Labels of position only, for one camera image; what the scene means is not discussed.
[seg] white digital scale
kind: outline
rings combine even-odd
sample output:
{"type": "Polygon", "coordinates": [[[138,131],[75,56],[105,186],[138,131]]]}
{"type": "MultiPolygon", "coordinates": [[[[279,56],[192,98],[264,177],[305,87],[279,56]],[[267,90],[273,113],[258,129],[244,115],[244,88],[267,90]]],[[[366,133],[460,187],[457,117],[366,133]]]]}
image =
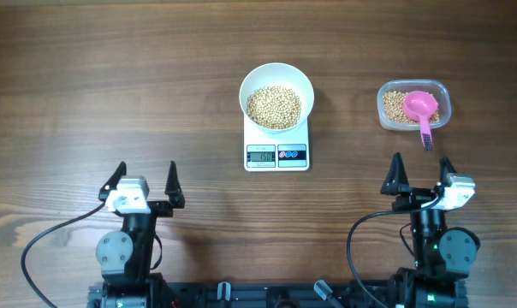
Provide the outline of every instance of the white digital scale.
{"type": "Polygon", "coordinates": [[[310,168],[308,120],[284,133],[265,133],[243,117],[243,165],[247,171],[306,171],[310,168]]]}

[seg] wood grain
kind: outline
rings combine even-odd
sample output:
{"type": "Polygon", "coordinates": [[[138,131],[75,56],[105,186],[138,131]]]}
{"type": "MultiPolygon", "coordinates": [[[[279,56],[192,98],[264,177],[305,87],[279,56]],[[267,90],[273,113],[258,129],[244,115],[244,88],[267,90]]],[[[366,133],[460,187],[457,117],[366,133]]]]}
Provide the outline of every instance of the wood grain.
{"type": "MultiPolygon", "coordinates": [[[[19,268],[42,230],[94,208],[117,164],[162,198],[169,160],[187,208],[158,223],[168,281],[352,278],[347,232],[389,208],[379,188],[394,152],[430,187],[447,155],[477,194],[448,214],[482,240],[472,307],[517,307],[517,1],[161,3],[0,8],[0,306],[42,306],[19,268]],[[314,85],[312,167],[243,169],[239,86],[286,62],[314,85]],[[416,133],[383,130],[376,95],[398,79],[440,80],[453,118],[424,153],[416,133]]],[[[412,266],[378,218],[355,235],[365,278],[412,266]]],[[[60,306],[82,307],[101,282],[106,211],[44,238],[31,275],[60,306]]]]}

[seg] container of beans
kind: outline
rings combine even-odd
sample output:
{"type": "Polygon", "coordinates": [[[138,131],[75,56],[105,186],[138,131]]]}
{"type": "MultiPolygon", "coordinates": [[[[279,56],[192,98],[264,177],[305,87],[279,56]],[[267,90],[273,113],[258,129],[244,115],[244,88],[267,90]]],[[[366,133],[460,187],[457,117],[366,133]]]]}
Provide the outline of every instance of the container of beans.
{"type": "Polygon", "coordinates": [[[449,122],[452,109],[449,91],[444,85],[435,80],[394,80],[378,91],[378,117],[382,127],[395,131],[420,130],[420,125],[408,119],[402,109],[405,96],[412,91],[428,92],[437,100],[437,111],[429,119],[430,128],[440,128],[449,122]]]}
{"type": "Polygon", "coordinates": [[[241,83],[240,106],[265,133],[285,133],[306,120],[313,106],[312,83],[299,69],[284,63],[255,68],[241,83]]]}

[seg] pink scoop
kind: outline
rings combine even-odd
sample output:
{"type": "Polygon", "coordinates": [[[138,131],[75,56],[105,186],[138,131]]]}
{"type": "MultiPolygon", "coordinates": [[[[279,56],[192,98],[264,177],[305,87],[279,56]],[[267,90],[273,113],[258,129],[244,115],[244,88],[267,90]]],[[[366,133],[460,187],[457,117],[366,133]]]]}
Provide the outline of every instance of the pink scoop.
{"type": "Polygon", "coordinates": [[[413,91],[405,96],[403,101],[403,112],[411,120],[420,122],[420,134],[422,135],[422,145],[427,151],[433,148],[431,138],[430,123],[428,119],[437,110],[437,101],[429,93],[413,91]]]}

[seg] plastic container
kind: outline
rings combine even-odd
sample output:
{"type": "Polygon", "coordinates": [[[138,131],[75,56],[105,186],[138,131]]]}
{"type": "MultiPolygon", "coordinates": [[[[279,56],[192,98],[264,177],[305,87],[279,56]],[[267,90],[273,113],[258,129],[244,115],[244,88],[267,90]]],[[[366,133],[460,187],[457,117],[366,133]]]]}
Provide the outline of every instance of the plastic container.
{"type": "Polygon", "coordinates": [[[240,87],[240,106],[245,117],[266,133],[285,133],[297,128],[308,118],[313,106],[313,88],[308,77],[294,66],[284,63],[268,63],[255,68],[243,80],[240,87]],[[271,129],[260,126],[247,115],[247,99],[263,86],[282,86],[292,89],[300,99],[300,117],[295,125],[284,129],[271,129]]]}
{"type": "Polygon", "coordinates": [[[395,131],[413,131],[420,130],[420,124],[408,124],[391,121],[386,115],[384,110],[383,95],[386,92],[412,92],[412,91],[424,91],[433,94],[433,97],[439,104],[439,121],[430,123],[430,128],[440,128],[447,124],[452,115],[452,109],[450,106],[449,91],[439,81],[435,80],[393,80],[386,83],[378,90],[377,95],[377,106],[378,106],[378,118],[380,119],[380,125],[388,130],[395,131]]]}

